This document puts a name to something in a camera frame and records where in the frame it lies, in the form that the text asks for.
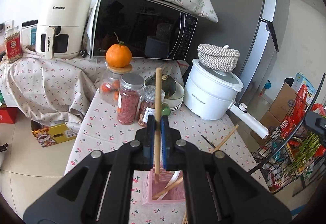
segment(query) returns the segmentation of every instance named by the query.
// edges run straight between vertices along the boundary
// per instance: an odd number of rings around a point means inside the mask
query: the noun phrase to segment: refrigerator handle
[[[260,19],[260,21],[265,22],[267,24],[268,30],[271,33],[271,37],[273,39],[275,50],[277,52],[279,52],[279,49],[278,49],[278,40],[276,38],[276,33],[275,33],[273,22],[270,22],[270,21],[268,21],[266,19],[263,19],[261,17],[259,19]]]

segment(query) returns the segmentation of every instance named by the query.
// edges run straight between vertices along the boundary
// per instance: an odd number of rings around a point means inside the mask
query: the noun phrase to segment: cherry tomato
[[[119,91],[115,91],[115,100],[118,101],[118,98],[119,98]]]
[[[119,90],[120,88],[120,81],[119,80],[114,80],[112,83],[112,87],[116,90]]]
[[[102,89],[103,93],[109,93],[111,91],[110,84],[108,84],[108,83],[102,84],[101,89]]]

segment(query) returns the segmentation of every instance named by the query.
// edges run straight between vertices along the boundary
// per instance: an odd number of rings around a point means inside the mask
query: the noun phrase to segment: wooden jar lid
[[[108,69],[113,73],[125,74],[125,73],[130,73],[132,71],[132,65],[128,64],[126,67],[123,67],[123,68],[117,68],[117,67],[108,65]]]

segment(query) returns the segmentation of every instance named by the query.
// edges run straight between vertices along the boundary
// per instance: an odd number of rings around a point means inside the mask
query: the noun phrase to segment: air fryer control knob
[[[242,110],[243,112],[247,111],[247,106],[244,103],[239,104],[239,108],[240,110]]]

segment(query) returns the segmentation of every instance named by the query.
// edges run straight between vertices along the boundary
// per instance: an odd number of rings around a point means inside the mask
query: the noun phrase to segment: power plug
[[[13,28],[13,26],[14,26],[14,20],[8,20],[4,23],[5,30]]]

